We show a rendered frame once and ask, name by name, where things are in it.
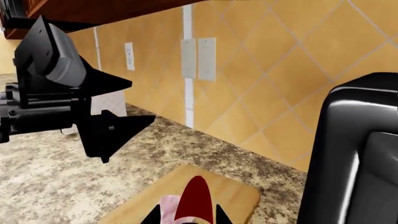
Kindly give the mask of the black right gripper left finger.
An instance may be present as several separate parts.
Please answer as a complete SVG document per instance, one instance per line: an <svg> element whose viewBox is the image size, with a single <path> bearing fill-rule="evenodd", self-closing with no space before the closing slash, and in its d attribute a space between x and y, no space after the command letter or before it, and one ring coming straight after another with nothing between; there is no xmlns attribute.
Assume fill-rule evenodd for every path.
<svg viewBox="0 0 398 224"><path fill-rule="evenodd" d="M156 205L141 222L141 224L160 224L160 223L161 223L160 205Z"/></svg>

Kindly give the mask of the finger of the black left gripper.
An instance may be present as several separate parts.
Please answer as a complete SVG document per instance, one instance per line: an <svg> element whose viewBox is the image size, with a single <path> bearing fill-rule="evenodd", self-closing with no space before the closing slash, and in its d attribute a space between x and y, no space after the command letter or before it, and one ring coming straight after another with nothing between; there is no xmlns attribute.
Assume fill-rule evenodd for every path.
<svg viewBox="0 0 398 224"><path fill-rule="evenodd" d="M86 156L106 164L115 152L155 121L154 115L119 117L103 110L83 117L76 124Z"/></svg>
<svg viewBox="0 0 398 224"><path fill-rule="evenodd" d="M132 81L93 68L83 57L75 55L71 95L99 96L132 87Z"/></svg>

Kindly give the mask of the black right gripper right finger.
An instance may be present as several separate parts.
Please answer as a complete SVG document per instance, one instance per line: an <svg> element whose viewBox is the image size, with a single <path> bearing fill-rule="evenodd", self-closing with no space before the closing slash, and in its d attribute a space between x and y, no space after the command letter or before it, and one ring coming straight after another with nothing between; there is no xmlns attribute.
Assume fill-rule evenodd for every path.
<svg viewBox="0 0 398 224"><path fill-rule="evenodd" d="M216 205L216 223L215 224L233 224L227 214L222 209L221 205Z"/></svg>

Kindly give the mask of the pink raw pork loin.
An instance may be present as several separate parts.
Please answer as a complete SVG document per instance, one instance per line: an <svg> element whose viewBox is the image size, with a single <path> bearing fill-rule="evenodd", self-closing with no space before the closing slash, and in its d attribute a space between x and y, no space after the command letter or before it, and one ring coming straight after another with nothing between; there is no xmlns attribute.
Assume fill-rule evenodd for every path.
<svg viewBox="0 0 398 224"><path fill-rule="evenodd" d="M179 195L165 195L160 201L160 224L182 224L181 221L175 221L175 213L180 201Z"/></svg>

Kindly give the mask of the light wooden cutting board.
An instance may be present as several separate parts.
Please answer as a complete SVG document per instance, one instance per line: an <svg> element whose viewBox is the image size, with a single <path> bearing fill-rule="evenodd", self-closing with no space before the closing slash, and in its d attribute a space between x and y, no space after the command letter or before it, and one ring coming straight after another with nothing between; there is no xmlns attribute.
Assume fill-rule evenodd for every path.
<svg viewBox="0 0 398 224"><path fill-rule="evenodd" d="M213 206L221 205L234 224L247 224L260 199L259 191L201 167L181 165L116 207L98 224L139 224L164 195L181 195L189 180L200 175L209 186Z"/></svg>

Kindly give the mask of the white countertop object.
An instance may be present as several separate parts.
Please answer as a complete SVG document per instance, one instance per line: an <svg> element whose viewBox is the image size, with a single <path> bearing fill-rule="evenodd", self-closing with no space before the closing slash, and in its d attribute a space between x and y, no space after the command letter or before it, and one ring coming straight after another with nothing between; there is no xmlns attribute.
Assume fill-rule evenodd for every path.
<svg viewBox="0 0 398 224"><path fill-rule="evenodd" d="M93 96L91 98L91 115L101 114L103 110L108 110L119 117L127 116L124 91Z"/></svg>

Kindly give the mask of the glossy black countertop appliance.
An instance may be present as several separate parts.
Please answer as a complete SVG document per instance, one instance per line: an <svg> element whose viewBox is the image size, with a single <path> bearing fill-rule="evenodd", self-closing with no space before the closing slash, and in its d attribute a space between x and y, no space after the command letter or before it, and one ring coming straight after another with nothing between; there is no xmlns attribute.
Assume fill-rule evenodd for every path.
<svg viewBox="0 0 398 224"><path fill-rule="evenodd" d="M398 224L398 73L328 93L297 224Z"/></svg>

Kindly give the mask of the white wall power outlet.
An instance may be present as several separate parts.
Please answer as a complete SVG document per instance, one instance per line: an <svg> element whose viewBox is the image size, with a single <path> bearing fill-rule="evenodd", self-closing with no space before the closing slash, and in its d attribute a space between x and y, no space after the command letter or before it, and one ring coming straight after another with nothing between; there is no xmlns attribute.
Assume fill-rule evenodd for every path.
<svg viewBox="0 0 398 224"><path fill-rule="evenodd" d="M126 42L125 46L125 54L126 54L126 65L128 70L135 70L134 64L134 52L132 42Z"/></svg>

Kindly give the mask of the dark brown wooden wall cabinet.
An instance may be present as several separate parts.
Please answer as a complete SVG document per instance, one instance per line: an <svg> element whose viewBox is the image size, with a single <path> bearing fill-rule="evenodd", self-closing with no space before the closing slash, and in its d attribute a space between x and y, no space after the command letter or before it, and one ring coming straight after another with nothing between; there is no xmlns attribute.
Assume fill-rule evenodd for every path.
<svg viewBox="0 0 398 224"><path fill-rule="evenodd" d="M39 16L75 32L206 0L0 0L0 33L23 39Z"/></svg>

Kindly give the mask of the grey wall switch plate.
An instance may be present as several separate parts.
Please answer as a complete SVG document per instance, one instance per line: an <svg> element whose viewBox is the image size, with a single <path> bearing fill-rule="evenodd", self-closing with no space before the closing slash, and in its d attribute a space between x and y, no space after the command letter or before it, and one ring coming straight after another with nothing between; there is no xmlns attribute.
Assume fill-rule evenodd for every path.
<svg viewBox="0 0 398 224"><path fill-rule="evenodd" d="M196 77L197 72L197 51L196 39L181 40L181 65L184 78Z"/></svg>
<svg viewBox="0 0 398 224"><path fill-rule="evenodd" d="M198 79L216 80L216 38L198 39Z"/></svg>

